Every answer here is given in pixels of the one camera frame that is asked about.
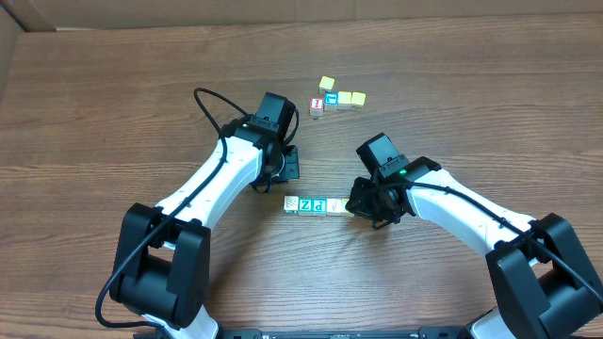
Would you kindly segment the white ice cream block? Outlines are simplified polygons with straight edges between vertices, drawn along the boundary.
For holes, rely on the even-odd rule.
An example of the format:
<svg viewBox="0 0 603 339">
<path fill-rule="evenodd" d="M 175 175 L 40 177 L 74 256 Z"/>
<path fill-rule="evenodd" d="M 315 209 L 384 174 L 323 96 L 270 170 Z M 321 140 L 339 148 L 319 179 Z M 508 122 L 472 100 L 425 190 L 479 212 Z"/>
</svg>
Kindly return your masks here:
<svg viewBox="0 0 603 339">
<path fill-rule="evenodd" d="M 340 199 L 328 199 L 326 204 L 327 216 L 340 216 L 342 213 L 342 201 Z"/>
</svg>

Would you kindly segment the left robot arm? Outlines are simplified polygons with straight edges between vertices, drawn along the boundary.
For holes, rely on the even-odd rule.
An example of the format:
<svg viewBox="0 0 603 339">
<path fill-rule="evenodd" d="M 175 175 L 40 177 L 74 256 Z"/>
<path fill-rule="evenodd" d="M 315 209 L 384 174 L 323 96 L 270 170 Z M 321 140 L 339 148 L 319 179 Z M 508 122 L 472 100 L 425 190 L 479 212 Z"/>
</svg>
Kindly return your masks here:
<svg viewBox="0 0 603 339">
<path fill-rule="evenodd" d="M 95 303 L 110 329 L 149 327 L 151 338 L 219 338 L 204 307 L 213 229 L 246 187 L 267 193 L 300 176 L 299 111 L 264 95 L 253 114 L 216 129 L 215 150 L 174 193 L 154 206 L 133 204 L 122 219 L 111 276 Z"/>
</svg>

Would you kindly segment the green letter Z block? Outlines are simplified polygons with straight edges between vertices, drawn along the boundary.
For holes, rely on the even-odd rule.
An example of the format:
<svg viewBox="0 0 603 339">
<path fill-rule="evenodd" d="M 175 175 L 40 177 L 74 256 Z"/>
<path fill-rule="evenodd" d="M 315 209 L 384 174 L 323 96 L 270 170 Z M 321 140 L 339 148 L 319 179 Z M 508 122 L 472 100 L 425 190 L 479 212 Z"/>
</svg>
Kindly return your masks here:
<svg viewBox="0 0 603 339">
<path fill-rule="evenodd" d="M 312 215 L 313 214 L 313 200 L 311 198 L 299 198 L 298 203 L 298 214 L 299 215 Z"/>
</svg>

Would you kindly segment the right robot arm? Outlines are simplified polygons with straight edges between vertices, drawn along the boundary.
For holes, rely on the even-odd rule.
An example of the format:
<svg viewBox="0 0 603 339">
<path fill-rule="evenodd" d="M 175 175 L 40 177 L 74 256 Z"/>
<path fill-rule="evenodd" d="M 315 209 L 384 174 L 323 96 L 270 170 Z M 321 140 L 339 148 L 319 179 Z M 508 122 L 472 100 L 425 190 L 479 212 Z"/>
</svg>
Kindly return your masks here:
<svg viewBox="0 0 603 339">
<path fill-rule="evenodd" d="M 566 219 L 491 202 L 430 158 L 409 161 L 385 134 L 356 152 L 369 175 L 355 179 L 347 211 L 375 230 L 404 215 L 430 221 L 485 259 L 497 304 L 457 337 L 569 338 L 601 315 L 602 281 Z"/>
</svg>

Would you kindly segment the yellow letter K block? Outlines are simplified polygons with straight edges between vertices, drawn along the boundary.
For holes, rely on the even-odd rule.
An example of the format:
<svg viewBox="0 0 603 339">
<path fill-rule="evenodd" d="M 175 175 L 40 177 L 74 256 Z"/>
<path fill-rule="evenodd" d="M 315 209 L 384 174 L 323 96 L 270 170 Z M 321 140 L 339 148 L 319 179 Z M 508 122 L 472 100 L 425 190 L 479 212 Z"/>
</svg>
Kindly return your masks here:
<svg viewBox="0 0 603 339">
<path fill-rule="evenodd" d="M 342 216 L 346 216 L 346 217 L 352 217 L 352 216 L 353 216 L 353 213 L 351 213 L 351 212 L 350 212 L 350 211 L 349 211 L 349 210 L 346 208 L 346 205 L 347 205 L 347 203 L 348 203 L 348 201 L 349 201 L 349 200 L 348 200 L 347 198 L 342 198 L 340 201 L 341 201 L 341 211 L 340 211 L 340 214 L 341 214 Z"/>
</svg>

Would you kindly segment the blue letter P block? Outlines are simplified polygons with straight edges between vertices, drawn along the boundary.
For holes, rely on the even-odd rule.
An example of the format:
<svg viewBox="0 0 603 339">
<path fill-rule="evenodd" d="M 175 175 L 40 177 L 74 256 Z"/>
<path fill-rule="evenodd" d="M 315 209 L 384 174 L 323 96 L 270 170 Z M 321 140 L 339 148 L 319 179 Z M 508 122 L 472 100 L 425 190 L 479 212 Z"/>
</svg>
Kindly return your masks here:
<svg viewBox="0 0 603 339">
<path fill-rule="evenodd" d="M 324 217 L 327 215 L 327 200 L 324 198 L 314 198 L 312 200 L 312 215 Z"/>
</svg>

